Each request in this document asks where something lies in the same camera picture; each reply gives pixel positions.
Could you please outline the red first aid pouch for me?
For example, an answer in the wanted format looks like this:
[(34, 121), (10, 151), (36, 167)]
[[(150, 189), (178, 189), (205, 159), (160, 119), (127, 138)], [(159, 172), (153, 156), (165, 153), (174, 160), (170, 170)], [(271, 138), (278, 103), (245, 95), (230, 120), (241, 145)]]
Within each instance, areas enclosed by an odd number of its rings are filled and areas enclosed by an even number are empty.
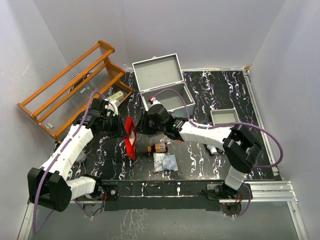
[(135, 124), (133, 120), (128, 116), (125, 122), (125, 130), (128, 134), (125, 140), (126, 153), (130, 160), (136, 160), (136, 133)]

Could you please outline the brown medicine bottle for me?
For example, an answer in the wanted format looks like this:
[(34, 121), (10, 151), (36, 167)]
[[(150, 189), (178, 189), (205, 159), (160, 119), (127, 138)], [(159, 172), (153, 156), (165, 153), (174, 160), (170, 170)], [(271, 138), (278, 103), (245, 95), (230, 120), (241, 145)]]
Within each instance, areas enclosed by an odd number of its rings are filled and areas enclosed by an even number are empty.
[(147, 147), (148, 153), (167, 153), (168, 145), (167, 143), (155, 143)]

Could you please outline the clear bag of plasters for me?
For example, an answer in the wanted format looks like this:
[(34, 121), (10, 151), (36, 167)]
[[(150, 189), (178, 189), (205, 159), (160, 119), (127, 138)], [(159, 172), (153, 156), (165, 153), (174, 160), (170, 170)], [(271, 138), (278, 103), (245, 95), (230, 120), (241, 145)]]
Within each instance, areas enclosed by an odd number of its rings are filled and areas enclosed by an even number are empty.
[(154, 153), (153, 154), (154, 172), (177, 171), (178, 164), (175, 155), (167, 153)]

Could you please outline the grey plastic tray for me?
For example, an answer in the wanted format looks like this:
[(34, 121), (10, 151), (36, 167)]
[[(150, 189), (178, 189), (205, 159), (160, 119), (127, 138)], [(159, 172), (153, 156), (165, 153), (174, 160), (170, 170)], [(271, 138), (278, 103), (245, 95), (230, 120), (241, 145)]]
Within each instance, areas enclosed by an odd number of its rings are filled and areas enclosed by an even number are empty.
[(212, 109), (210, 111), (210, 116), (213, 126), (240, 121), (235, 108)]

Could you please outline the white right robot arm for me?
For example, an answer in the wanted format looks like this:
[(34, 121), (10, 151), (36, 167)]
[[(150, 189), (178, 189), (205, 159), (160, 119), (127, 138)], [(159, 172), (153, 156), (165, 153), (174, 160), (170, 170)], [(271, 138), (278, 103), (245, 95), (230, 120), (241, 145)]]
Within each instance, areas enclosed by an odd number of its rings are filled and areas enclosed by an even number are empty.
[(162, 104), (155, 104), (144, 111), (134, 131), (143, 135), (161, 132), (171, 140), (198, 142), (223, 151), (230, 163), (228, 174), (222, 184), (207, 191), (218, 198), (233, 199), (240, 194), (241, 186), (262, 151), (262, 145), (242, 124), (199, 124), (185, 117), (173, 116)]

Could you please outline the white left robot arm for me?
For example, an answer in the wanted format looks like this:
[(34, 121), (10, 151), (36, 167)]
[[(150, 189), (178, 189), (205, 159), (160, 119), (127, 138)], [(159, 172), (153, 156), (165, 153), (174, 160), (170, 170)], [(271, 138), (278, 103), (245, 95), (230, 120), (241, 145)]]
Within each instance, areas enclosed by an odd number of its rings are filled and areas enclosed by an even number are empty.
[(120, 117), (118, 100), (94, 98), (88, 111), (81, 112), (70, 126), (67, 136), (40, 168), (27, 174), (29, 201), (57, 212), (70, 201), (88, 195), (97, 200), (103, 195), (102, 180), (90, 174), (69, 180), (68, 174), (93, 137), (104, 132), (109, 138), (127, 137)]

